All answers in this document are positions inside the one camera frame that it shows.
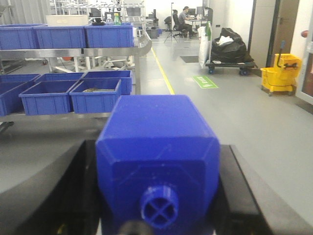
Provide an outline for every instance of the white box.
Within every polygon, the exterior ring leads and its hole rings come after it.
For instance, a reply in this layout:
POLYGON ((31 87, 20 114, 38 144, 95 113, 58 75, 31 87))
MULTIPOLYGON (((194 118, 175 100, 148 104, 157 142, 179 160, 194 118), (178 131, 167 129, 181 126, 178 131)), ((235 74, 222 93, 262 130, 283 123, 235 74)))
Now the white box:
POLYGON ((88 24, 88 15, 46 16, 48 26, 82 26, 88 24))

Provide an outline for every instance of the white bag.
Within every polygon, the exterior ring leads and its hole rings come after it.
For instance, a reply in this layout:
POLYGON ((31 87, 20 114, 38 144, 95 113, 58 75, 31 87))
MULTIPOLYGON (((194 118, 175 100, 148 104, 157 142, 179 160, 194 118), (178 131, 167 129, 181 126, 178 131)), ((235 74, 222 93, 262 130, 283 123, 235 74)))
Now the white bag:
POLYGON ((200 48, 199 48, 199 63, 201 68, 203 69, 208 57, 209 50, 209 41, 207 36, 205 35, 205 26, 201 26, 198 28, 199 40, 200 40, 200 48))

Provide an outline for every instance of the tripod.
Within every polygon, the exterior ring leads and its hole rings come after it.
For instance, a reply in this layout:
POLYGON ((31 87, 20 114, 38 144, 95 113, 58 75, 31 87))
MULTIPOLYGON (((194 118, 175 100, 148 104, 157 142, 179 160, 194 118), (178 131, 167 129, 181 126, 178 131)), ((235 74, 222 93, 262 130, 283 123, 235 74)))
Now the tripod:
POLYGON ((171 2, 171 23, 170 23, 170 33, 169 35, 167 35, 166 39, 164 40, 164 42, 167 41, 167 39, 169 37, 171 37, 171 42, 173 41, 173 38, 175 38, 175 36, 173 35, 173 28, 172 28, 172 22, 173 22, 173 2, 171 2))

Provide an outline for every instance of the green bottle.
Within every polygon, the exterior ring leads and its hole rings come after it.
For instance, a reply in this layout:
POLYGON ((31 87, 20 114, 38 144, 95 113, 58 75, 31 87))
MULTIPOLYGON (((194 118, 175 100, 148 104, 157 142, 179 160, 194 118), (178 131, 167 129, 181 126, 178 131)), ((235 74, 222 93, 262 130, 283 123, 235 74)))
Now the green bottle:
POLYGON ((207 39, 210 41, 211 40, 211 27, 210 27, 210 24, 211 22, 208 21, 206 23, 206 26, 205 26, 205 35, 207 36, 207 39))
POLYGON ((118 13, 114 13, 114 25, 121 25, 121 20, 118 16, 118 13))

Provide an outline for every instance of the blue plastic container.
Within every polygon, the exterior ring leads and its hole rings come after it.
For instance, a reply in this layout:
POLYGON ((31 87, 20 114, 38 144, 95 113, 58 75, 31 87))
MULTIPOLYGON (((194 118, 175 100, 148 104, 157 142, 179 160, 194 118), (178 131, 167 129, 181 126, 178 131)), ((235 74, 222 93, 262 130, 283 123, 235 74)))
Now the blue plastic container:
POLYGON ((19 94, 30 87, 30 83, 1 82, 0 83, 0 116, 23 110, 19 94))
POLYGON ((121 79, 121 91, 122 95, 131 94, 132 82, 133 82, 133 71, 130 70, 112 70, 112 71, 89 71, 82 76, 83 80, 89 78, 103 79, 110 77, 118 77, 121 79))
POLYGON ((75 113, 108 113, 111 112, 121 95, 121 80, 108 78, 105 80, 81 81, 70 93, 75 113), (106 89, 110 91, 84 92, 86 89, 106 89))
POLYGON ((185 235, 218 187, 220 144, 184 95, 121 96, 96 143, 98 184, 115 224, 143 219, 185 235))
POLYGON ((43 23, 0 25, 0 50, 38 49, 34 26, 45 25, 43 23))
POLYGON ((40 49, 86 48, 83 26, 35 27, 40 49))
POLYGON ((76 81, 40 82, 22 92, 26 115, 66 114, 71 111, 69 91, 76 81))
POLYGON ((133 47, 133 25, 85 26, 89 48, 133 47))
POLYGON ((35 79, 35 83, 45 81, 78 81, 83 72, 46 73, 35 79))
POLYGON ((40 74, 6 74, 0 75, 0 82, 31 82, 39 77, 40 74))

